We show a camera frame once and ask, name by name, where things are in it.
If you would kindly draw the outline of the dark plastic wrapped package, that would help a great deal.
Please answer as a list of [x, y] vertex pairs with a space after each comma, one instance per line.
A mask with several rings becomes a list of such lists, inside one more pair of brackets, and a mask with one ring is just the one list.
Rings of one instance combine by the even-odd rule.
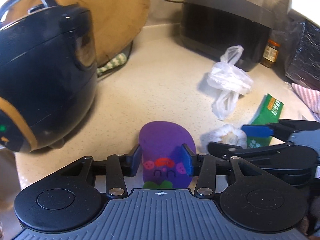
[[319, 27], [308, 20], [289, 25], [285, 74], [303, 87], [319, 90]]

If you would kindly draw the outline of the glass jar of pickles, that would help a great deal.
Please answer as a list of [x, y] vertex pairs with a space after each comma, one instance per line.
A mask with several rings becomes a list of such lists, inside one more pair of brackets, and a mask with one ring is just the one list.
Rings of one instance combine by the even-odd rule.
[[277, 61], [280, 44], [269, 39], [265, 47], [261, 64], [267, 68], [272, 68]]

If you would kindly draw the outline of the pink striped towel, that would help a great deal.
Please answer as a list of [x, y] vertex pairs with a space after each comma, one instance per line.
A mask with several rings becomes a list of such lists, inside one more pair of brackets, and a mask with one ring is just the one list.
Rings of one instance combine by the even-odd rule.
[[314, 118], [319, 122], [320, 114], [320, 92], [318, 90], [305, 88], [296, 83], [292, 84], [294, 92], [306, 104], [312, 112]]

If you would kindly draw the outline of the round wooden cutting board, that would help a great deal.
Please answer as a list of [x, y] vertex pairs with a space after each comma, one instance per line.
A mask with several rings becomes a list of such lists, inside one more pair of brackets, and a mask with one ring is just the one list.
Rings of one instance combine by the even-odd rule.
[[77, 0], [92, 14], [97, 62], [101, 66], [140, 33], [150, 0]]

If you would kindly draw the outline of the white garlic bulb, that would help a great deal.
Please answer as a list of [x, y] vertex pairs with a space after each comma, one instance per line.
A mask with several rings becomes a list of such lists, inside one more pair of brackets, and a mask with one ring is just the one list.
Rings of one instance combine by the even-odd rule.
[[247, 148], [247, 135], [241, 129], [225, 124], [222, 127], [209, 131], [200, 137], [202, 149], [206, 152], [206, 147], [210, 142], [218, 142]]

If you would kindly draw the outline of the long green food wrapper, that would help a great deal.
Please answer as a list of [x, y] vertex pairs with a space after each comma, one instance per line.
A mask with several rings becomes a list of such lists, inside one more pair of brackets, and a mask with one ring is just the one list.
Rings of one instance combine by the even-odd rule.
[[[278, 122], [280, 114], [283, 110], [283, 103], [274, 98], [270, 94], [264, 97], [257, 116], [251, 122], [252, 125], [265, 125], [271, 122]], [[247, 136], [247, 147], [258, 148], [268, 146], [272, 138], [259, 138]]]

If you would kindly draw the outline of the clear plastic bag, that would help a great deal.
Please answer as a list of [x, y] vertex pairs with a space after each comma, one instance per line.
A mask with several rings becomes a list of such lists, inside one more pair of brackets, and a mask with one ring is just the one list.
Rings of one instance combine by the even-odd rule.
[[217, 92], [212, 109], [219, 120], [225, 120], [233, 113], [239, 96], [252, 91], [253, 80], [244, 70], [235, 66], [243, 52], [242, 46], [227, 48], [208, 74], [207, 83]]

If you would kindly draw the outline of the green white checkered cloth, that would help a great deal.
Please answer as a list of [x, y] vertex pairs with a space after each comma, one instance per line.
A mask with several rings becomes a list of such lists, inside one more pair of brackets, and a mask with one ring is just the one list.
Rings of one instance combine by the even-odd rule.
[[114, 58], [112, 58], [110, 61], [108, 61], [105, 65], [102, 67], [97, 68], [97, 75], [98, 77], [104, 76], [113, 70], [116, 70], [117, 68], [121, 67], [127, 62], [127, 56], [124, 53], [120, 53], [116, 55]]

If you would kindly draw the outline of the purple pink sponge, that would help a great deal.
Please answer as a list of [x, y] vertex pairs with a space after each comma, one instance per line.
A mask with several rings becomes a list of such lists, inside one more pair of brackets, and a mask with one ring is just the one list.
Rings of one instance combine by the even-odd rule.
[[190, 133], [173, 122], [153, 121], [139, 133], [145, 189], [185, 189], [192, 178], [187, 174], [183, 144], [196, 151]]

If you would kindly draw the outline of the black square rice cooker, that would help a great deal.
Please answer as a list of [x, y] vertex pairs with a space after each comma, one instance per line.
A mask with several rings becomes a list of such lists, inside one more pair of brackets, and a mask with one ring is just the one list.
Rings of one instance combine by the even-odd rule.
[[183, 1], [182, 43], [212, 59], [231, 46], [242, 46], [236, 66], [246, 72], [261, 61], [273, 27], [274, 14], [247, 0]]

